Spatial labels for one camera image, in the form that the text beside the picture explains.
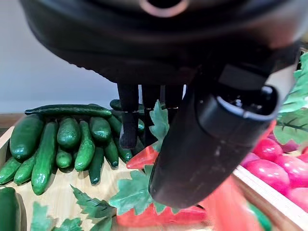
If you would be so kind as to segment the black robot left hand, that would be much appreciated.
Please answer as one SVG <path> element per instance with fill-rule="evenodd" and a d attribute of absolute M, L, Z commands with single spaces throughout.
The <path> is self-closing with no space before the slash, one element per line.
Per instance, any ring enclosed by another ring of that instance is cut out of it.
<path fill-rule="evenodd" d="M 166 87 L 171 126 L 148 191 L 173 208 L 211 194 L 253 149 L 289 90 L 308 26 L 305 0 L 23 0 L 36 39 L 61 59 L 118 85 L 123 145 Z"/>

